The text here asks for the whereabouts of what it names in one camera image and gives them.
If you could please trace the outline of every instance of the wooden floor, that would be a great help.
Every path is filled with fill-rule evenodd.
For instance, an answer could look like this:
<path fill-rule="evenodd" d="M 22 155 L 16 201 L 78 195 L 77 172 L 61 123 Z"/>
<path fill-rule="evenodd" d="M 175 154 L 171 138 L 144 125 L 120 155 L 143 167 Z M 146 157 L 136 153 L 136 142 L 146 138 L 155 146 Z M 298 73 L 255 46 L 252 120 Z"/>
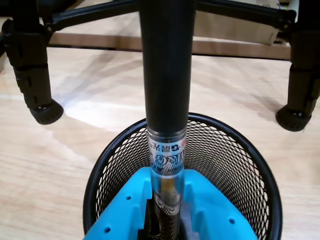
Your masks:
<path fill-rule="evenodd" d="M 82 204 L 104 147 L 145 117 L 142 54 L 49 48 L 53 98 L 65 113 L 39 125 L 0 58 L 0 239 L 83 238 Z M 280 188 L 283 240 L 320 236 L 320 103 L 306 129 L 275 121 L 287 101 L 286 61 L 193 56 L 190 111 L 245 135 Z"/>

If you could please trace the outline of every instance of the black tube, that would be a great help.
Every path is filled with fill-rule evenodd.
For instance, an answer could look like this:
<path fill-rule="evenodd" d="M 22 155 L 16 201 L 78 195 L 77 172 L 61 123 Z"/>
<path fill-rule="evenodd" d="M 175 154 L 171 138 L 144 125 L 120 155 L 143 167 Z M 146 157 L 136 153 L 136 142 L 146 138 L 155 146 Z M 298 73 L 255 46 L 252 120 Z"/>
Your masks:
<path fill-rule="evenodd" d="M 195 0 L 139 0 L 148 128 L 172 136 L 189 112 Z"/>
<path fill-rule="evenodd" d="M 280 10 L 229 0 L 199 0 L 198 11 L 247 20 L 287 31 L 295 22 L 295 11 Z"/>
<path fill-rule="evenodd" d="M 111 1 L 53 14 L 52 23 L 46 26 L 54 32 L 78 24 L 133 13 L 137 10 L 138 4 L 135 0 Z"/>

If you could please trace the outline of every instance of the black metal frame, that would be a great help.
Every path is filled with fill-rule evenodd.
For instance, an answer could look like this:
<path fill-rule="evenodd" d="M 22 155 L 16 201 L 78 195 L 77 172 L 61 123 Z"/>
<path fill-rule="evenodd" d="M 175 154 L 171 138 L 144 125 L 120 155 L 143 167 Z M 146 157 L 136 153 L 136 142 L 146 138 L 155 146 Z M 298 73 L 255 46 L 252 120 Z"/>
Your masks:
<path fill-rule="evenodd" d="M 46 47 L 52 33 L 65 27 L 139 11 L 140 4 L 144 4 L 143 0 L 120 0 L 73 9 L 44 17 L 44 25 L 40 25 L 37 0 L 10 0 L 13 21 L 7 20 L 2 26 L 5 48 L 25 102 L 40 124 L 53 123 L 63 113 L 62 107 L 51 98 L 50 91 Z M 284 32 L 291 43 L 292 67 L 289 77 L 288 104 L 277 113 L 276 119 L 282 127 L 290 131 L 300 131 L 307 125 L 320 94 L 320 45 L 317 44 L 320 40 L 320 17 L 313 5 L 312 0 L 300 1 L 298 22 L 294 23 L 296 13 L 291 10 L 228 0 L 196 1 L 196 10 L 270 25 Z M 150 33 L 150 28 L 144 32 L 145 34 L 142 34 L 144 51 L 147 48 L 150 48 L 150 51 L 157 51 L 156 46 L 151 46 L 151 41 L 147 41 L 144 37 Z M 189 40 L 190 36 L 181 38 L 180 44 L 188 45 Z M 169 55 L 164 56 L 167 59 L 161 61 L 168 61 L 168 57 Z M 160 71 L 159 68 L 151 70 L 147 67 L 146 69 L 146 62 L 144 65 L 145 75 L 146 72 Z M 186 109 L 189 104 L 189 95 L 183 100 L 186 100 L 186 106 L 183 107 Z"/>

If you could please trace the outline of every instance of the hole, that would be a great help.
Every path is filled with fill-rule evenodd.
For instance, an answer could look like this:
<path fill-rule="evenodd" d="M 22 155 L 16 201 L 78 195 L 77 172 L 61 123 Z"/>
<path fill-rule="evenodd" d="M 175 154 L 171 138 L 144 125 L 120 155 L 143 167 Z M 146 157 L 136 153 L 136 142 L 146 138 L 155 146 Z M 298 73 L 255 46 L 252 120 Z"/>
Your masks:
<path fill-rule="evenodd" d="M 109 233 L 111 231 L 111 228 L 110 227 L 106 227 L 105 229 L 104 229 L 104 232 L 107 234 L 107 233 Z"/>

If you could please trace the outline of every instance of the printed label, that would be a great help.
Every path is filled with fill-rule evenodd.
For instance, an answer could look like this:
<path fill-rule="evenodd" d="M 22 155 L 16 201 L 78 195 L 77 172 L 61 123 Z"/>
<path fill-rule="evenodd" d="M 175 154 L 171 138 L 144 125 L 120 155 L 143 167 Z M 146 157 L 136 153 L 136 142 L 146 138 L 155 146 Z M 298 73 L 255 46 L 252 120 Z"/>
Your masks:
<path fill-rule="evenodd" d="M 149 137 L 151 168 L 160 175 L 174 175 L 184 168 L 186 137 L 164 143 Z"/>

